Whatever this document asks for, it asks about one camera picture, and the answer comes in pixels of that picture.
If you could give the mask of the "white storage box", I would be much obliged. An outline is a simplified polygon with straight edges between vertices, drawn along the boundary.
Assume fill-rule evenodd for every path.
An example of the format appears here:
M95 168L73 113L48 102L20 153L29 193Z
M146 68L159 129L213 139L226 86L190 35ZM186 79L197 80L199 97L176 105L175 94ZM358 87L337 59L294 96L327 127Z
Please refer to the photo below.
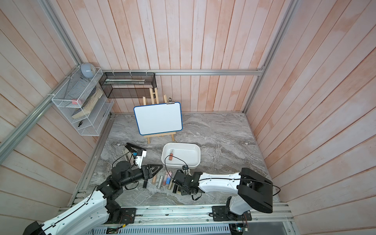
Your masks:
M169 161L168 156L172 149L174 158ZM189 169L195 169L201 162L201 149L195 144L168 143L163 147L161 161L167 168L182 169L182 166L188 165Z

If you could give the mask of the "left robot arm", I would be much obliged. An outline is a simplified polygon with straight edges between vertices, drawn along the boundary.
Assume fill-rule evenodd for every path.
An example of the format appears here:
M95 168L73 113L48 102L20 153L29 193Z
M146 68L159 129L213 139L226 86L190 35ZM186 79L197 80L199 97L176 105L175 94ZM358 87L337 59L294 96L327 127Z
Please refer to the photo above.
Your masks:
M127 185L152 179L163 169L162 164L145 164L133 168L128 161L120 161L111 175L81 202L42 224L34 221L24 235L81 235L108 220L121 222L121 207L116 199Z

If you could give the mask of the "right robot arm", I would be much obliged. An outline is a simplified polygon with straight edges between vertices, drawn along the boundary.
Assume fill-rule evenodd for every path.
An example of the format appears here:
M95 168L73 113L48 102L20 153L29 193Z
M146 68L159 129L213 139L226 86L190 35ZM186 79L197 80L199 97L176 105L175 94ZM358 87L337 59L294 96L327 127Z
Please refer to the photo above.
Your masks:
M182 195L199 200L205 193L229 193L224 206L213 206L210 216L214 221L251 220L247 213L254 209L262 213L273 213L273 197L281 188L257 172L243 167L241 172L233 174L208 174L195 172L188 174L188 169L176 171L171 181L177 185Z

